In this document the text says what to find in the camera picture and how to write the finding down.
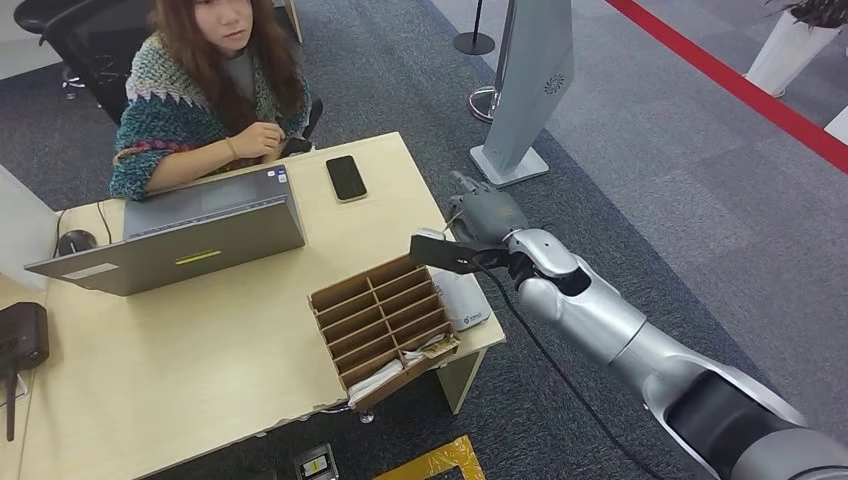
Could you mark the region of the person's right hand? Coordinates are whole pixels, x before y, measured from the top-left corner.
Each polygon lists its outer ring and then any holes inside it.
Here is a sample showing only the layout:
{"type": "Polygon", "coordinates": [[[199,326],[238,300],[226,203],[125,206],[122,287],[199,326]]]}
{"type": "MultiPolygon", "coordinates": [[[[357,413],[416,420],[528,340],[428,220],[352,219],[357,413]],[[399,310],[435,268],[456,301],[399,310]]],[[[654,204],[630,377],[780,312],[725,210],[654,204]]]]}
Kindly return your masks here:
{"type": "Polygon", "coordinates": [[[254,122],[227,143],[239,159],[266,157],[282,150],[286,136],[276,123],[254,122]]]}

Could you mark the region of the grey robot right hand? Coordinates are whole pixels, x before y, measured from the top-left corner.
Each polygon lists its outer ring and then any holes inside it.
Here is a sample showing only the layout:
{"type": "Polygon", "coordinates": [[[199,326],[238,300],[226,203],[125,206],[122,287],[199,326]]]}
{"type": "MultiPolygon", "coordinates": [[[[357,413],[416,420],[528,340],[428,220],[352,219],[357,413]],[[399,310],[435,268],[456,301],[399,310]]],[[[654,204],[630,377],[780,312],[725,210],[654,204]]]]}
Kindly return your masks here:
{"type": "Polygon", "coordinates": [[[459,171],[451,175],[464,189],[450,198],[447,227],[460,242],[499,245],[512,232],[530,228],[514,198],[459,171]]]}

